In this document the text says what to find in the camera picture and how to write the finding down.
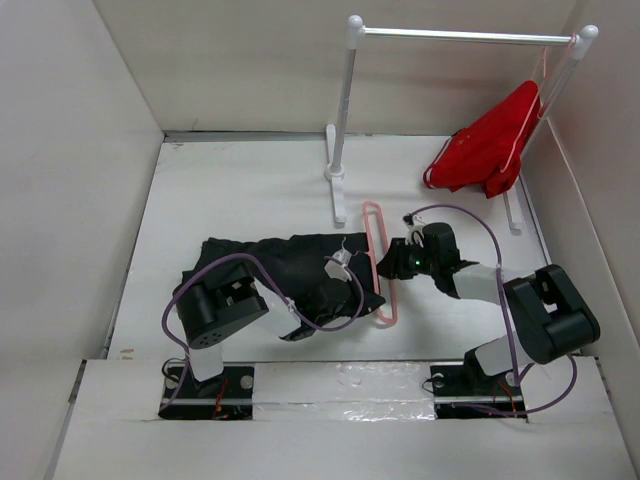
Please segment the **black trousers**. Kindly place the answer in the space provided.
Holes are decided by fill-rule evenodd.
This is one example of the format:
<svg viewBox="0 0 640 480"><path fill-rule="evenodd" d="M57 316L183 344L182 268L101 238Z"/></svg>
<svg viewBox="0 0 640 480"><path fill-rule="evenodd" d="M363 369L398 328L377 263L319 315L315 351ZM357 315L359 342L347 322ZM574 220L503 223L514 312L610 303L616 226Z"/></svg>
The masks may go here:
<svg viewBox="0 0 640 480"><path fill-rule="evenodd" d="M209 288L235 266L243 265L249 275L264 287L273 292L281 291L287 298L286 293L290 290L329 279L324 270L326 258L340 249L343 240L344 246L352 253L365 250L366 236L362 232L346 235L303 234L288 239L268 238L257 242L210 238L202 244L195 267L182 273L182 282L187 283L209 264L226 256L234 256L234 259L201 276L198 283ZM354 256L349 267L356 274L365 276L362 283L373 290L370 264L363 254Z"/></svg>

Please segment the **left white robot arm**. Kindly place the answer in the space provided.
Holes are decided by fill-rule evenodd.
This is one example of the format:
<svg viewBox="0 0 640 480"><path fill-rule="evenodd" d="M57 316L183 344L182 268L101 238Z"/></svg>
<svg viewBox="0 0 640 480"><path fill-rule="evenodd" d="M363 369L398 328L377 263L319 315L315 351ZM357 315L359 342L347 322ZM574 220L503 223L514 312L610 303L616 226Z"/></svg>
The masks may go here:
<svg viewBox="0 0 640 480"><path fill-rule="evenodd" d="M327 258L269 259L232 254L184 271L172 308L181 322L188 384L201 396L222 387L217 349L242 329L263 322L286 342L335 332L386 303L365 262Z"/></svg>

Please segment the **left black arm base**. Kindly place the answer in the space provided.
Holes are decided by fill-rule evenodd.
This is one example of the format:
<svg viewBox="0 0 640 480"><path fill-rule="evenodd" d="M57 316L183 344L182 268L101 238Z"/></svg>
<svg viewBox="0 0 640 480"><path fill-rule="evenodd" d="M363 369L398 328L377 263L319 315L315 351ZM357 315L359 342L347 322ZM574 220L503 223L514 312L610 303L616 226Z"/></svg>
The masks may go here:
<svg viewBox="0 0 640 480"><path fill-rule="evenodd" d="M160 418L179 421L253 419L254 365L227 365L220 375L206 381L198 381L188 373L176 398L164 407L176 392L182 370L181 362L170 362L165 367Z"/></svg>

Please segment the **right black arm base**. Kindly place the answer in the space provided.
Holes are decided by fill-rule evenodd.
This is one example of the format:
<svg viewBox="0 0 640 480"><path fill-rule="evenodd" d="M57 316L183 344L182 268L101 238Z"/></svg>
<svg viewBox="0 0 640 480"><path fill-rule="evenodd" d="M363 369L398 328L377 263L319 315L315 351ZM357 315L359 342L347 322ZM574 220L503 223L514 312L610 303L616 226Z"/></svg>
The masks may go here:
<svg viewBox="0 0 640 480"><path fill-rule="evenodd" d="M432 363L422 388L433 396L438 420L526 417L521 388L510 386L504 372L487 376L474 351L462 360Z"/></svg>

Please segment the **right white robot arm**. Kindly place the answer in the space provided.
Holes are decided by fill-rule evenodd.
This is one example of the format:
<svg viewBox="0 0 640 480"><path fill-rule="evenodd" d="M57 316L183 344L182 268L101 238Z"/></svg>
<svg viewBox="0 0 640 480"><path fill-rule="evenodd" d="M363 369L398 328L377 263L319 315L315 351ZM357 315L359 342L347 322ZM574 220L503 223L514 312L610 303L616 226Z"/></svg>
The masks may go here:
<svg viewBox="0 0 640 480"><path fill-rule="evenodd" d="M494 387L499 376L513 369L513 361L546 365L601 336L599 322L562 267L550 264L530 275L504 277L496 267L462 259L446 223L416 227L407 239L394 238L377 272L389 280L427 275L451 298L501 307L511 322L507 333L466 352L456 375L476 394Z"/></svg>

